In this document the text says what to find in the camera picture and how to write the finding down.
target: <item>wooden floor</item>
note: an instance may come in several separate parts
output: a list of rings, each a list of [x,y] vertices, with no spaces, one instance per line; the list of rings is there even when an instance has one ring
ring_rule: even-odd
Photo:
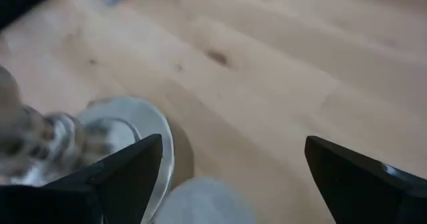
[[[144,97],[260,223],[333,223],[307,135],[427,177],[426,24],[427,0],[48,0],[0,63],[42,112]]]

